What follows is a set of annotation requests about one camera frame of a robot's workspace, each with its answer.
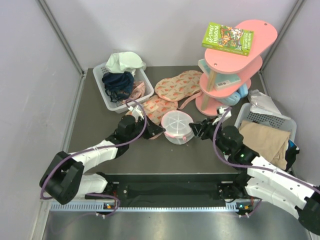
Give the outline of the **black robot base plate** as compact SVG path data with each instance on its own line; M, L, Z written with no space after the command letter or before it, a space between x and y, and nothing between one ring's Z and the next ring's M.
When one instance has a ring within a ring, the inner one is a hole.
M86 195L100 200L111 195L123 208L223 207L226 203L253 203L242 173L104 174L108 184L102 193Z

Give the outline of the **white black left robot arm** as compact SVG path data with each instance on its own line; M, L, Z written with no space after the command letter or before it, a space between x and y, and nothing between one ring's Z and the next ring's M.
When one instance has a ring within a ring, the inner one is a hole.
M58 152L40 179L40 197L45 200L44 194L48 194L48 199L55 199L62 205L88 194L109 198L114 187L106 176L102 173L87 175L86 172L122 156L135 140L148 140L164 132L163 127L148 117L123 116L115 131L95 146L75 153Z

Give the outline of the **white mesh pink-trim laundry bag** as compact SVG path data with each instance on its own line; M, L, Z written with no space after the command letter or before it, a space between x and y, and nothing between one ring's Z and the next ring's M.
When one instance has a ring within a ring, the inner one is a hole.
M164 136L175 145L186 144L194 137L190 123L193 123L192 117L179 110L169 111L161 119L161 126L165 129Z

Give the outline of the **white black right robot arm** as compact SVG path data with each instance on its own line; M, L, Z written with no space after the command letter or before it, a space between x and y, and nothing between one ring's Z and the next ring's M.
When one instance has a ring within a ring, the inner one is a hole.
M206 118L189 124L194 135L210 139L220 160L242 172L244 180L233 185L239 198L258 198L295 217L309 232L320 234L320 188L285 172L243 143L235 126L221 126L222 120Z

